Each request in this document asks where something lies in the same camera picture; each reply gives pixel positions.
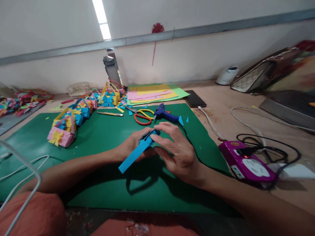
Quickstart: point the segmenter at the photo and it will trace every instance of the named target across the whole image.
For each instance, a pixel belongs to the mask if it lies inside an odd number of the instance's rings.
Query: wall trim
[[[28,53],[28,54],[23,54],[23,55],[4,57],[4,58],[0,58],[0,66],[18,63],[18,62],[24,62],[24,61],[44,59],[44,58],[49,58],[49,57],[70,55],[70,54],[80,53],[80,52],[89,52],[89,51],[95,51],[95,50],[101,50],[101,49],[107,49],[107,48],[143,44],[143,43],[169,40],[169,39],[192,37],[192,36],[219,33],[219,32],[225,32],[225,31],[242,30],[242,29],[270,26],[270,25],[276,25],[276,24],[292,23],[292,22],[298,22],[298,21],[309,20],[309,19],[314,19],[314,18],[315,18],[315,9],[309,9],[309,10],[294,11],[294,12],[289,12],[289,13],[271,15],[271,16],[262,16],[262,17],[257,17],[257,18],[224,22],[224,23],[219,23],[219,24],[198,26],[198,27],[185,28],[185,29],[175,29],[171,31],[157,33],[157,34],[145,34],[145,35],[139,35],[139,36],[120,38],[120,39],[106,40],[106,41],[98,42],[98,43],[77,45],[77,46],[71,46],[71,47],[66,47],[66,48],[51,49],[51,50],[33,52],[33,53]]]

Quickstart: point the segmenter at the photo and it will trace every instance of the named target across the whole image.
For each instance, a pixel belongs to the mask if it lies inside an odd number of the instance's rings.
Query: green cutting mat
[[[209,137],[207,130],[186,104],[166,105],[166,110],[181,115],[188,136],[193,142],[199,157],[211,167],[229,172],[226,162],[217,145]],[[117,147],[132,132],[144,128],[138,125],[134,116],[125,109],[123,117],[102,115],[94,112],[89,120],[75,132],[75,140],[70,147],[56,147],[47,142],[53,119],[58,113],[39,114],[7,142],[20,151],[28,160],[42,155],[67,161],[73,158],[96,154]],[[162,132],[164,138],[169,136]],[[41,168],[45,169],[61,163],[50,158]],[[0,163],[0,177],[10,174],[22,164],[14,156]],[[134,163],[124,174],[119,165],[108,165],[94,172],[62,196],[68,206],[94,207],[132,211],[193,212],[234,214],[234,210],[216,196],[190,186],[177,179],[165,167],[160,157],[153,157]],[[0,182],[0,201],[4,201],[11,189],[31,173],[26,169]]]

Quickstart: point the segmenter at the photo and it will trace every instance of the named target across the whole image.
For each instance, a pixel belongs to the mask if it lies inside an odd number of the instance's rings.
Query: black cable
[[[292,160],[292,161],[286,163],[285,165],[283,165],[282,167],[280,167],[280,168],[278,169],[278,171],[276,172],[276,177],[275,177],[275,179],[272,181],[271,185],[270,185],[269,187],[267,187],[267,188],[264,188],[263,190],[271,190],[271,189],[273,189],[274,186],[276,185],[278,179],[279,179],[279,175],[281,174],[282,170],[283,170],[284,168],[288,167],[289,165],[291,165],[291,164],[293,164],[293,163],[295,163],[295,162],[297,162],[298,160],[301,159],[301,156],[302,156],[302,155],[301,155],[301,153],[299,152],[299,150],[297,150],[295,147],[293,147],[293,146],[291,146],[291,145],[289,145],[289,144],[283,143],[283,142],[278,141],[278,140],[275,140],[275,139],[271,139],[271,138],[266,138],[266,137],[254,135],[254,134],[238,134],[238,135],[236,136],[236,138],[237,138],[237,140],[239,140],[239,141],[241,141],[241,142],[243,142],[242,140],[239,139],[239,136],[241,136],[241,135],[249,135],[249,136],[254,136],[254,137],[259,137],[259,138],[268,139],[268,140],[271,140],[271,141],[280,143],[280,144],[282,144],[282,145],[285,145],[285,146],[287,146],[287,147],[293,149],[293,150],[297,153],[297,157],[296,157],[294,160]]]
[[[217,168],[214,168],[214,167],[210,167],[210,166],[206,165],[205,163],[203,163],[203,161],[202,161],[202,160],[199,158],[199,156],[198,156],[198,153],[197,153],[197,151],[196,151],[196,149],[195,149],[195,146],[193,145],[193,143],[192,143],[191,140],[189,139],[189,137],[188,137],[188,135],[187,135],[187,131],[186,131],[186,129],[184,128],[184,126],[182,126],[181,123],[179,123],[179,122],[177,122],[177,125],[179,125],[179,126],[181,127],[181,129],[184,131],[185,136],[186,136],[186,139],[187,139],[188,142],[193,146],[194,151],[195,151],[196,156],[197,156],[197,159],[198,159],[198,161],[199,161],[200,163],[204,164],[205,166],[209,167],[210,169],[213,169],[213,170],[215,170],[215,171],[217,171],[217,172],[219,172],[219,173],[221,173],[221,174],[224,174],[225,176],[234,178],[233,176],[231,176],[230,173],[227,173],[227,172],[225,172],[225,171],[223,171],[223,170],[220,170],[220,169],[217,169]]]
[[[247,139],[254,140],[256,143],[246,142]],[[289,155],[288,155],[285,151],[283,151],[283,150],[281,150],[281,149],[279,149],[279,148],[276,148],[276,147],[269,147],[269,146],[265,146],[265,147],[264,147],[261,142],[259,142],[257,139],[255,139],[255,138],[253,138],[253,137],[245,137],[245,138],[243,138],[242,140],[240,140],[240,139],[238,138],[238,136],[237,136],[237,140],[240,141],[240,142],[242,142],[242,143],[244,143],[244,144],[250,144],[250,145],[254,145],[254,146],[262,146],[263,153],[265,154],[265,156],[267,157],[267,159],[268,159],[268,161],[269,161],[270,163],[277,163],[277,162],[279,162],[279,161],[284,161],[285,163],[288,162],[288,157],[289,157]],[[283,156],[283,158],[277,159],[277,160],[275,160],[275,161],[272,160],[271,157],[270,157],[270,155],[269,155],[269,153],[266,151],[266,149],[279,153],[280,155]]]

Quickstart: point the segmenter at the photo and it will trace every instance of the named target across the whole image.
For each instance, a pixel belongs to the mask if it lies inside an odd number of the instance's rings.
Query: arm
[[[174,142],[151,135],[152,140],[162,146],[154,149],[164,160],[167,169],[184,182],[224,199],[246,219],[272,235],[315,235],[315,216],[198,162],[194,148],[177,126],[160,122],[154,128],[168,133],[173,139]]]
[[[147,127],[143,130],[134,132],[125,142],[112,150],[72,159],[45,170],[42,173],[43,181],[38,192],[61,194],[102,166],[124,161],[138,146],[139,140],[152,130],[152,128]],[[154,153],[155,152],[152,149],[149,149],[141,154],[137,161],[151,156]],[[36,183],[37,178],[30,180],[23,185],[15,195],[32,191],[36,186]]]

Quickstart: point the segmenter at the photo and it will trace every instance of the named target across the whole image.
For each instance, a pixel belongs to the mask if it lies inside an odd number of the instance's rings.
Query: orange scissors handle
[[[137,117],[146,119],[146,120],[148,120],[149,122],[147,122],[147,123],[140,122],[140,121],[138,121]],[[150,118],[145,117],[145,116],[142,116],[142,115],[139,115],[139,114],[137,114],[137,113],[134,114],[134,118],[135,118],[136,122],[137,122],[139,125],[144,125],[144,126],[145,126],[145,125],[150,125],[150,124],[152,123],[152,120],[151,120]]]

